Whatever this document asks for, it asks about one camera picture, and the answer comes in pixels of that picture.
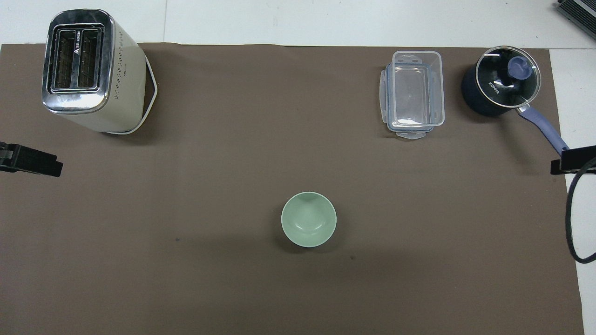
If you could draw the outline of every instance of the lid knob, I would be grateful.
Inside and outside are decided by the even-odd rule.
[[[511,78],[525,80],[530,78],[533,69],[526,57],[515,56],[507,64],[507,74]]]

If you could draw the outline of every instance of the white toaster body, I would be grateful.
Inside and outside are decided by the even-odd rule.
[[[105,11],[64,11],[49,27],[42,101],[89,129],[130,131],[142,120],[145,71],[145,53]]]

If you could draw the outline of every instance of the green bowl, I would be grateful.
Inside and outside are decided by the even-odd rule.
[[[298,193],[281,211],[281,228],[301,247],[325,243],[335,231],[337,215],[329,199],[316,192]]]

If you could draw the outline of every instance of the clear food container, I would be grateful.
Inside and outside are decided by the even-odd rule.
[[[434,51],[398,51],[381,72],[381,116],[398,136],[417,139],[445,121],[443,66]]]

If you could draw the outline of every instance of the white table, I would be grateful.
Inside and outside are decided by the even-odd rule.
[[[137,42],[548,48],[561,134],[572,148],[596,144],[596,41],[557,13],[555,0],[188,2],[0,0],[0,44],[45,43],[60,11],[101,8]],[[573,213],[580,256],[596,251],[595,199],[596,176],[584,176]],[[585,334],[596,335],[596,262],[577,270]]]

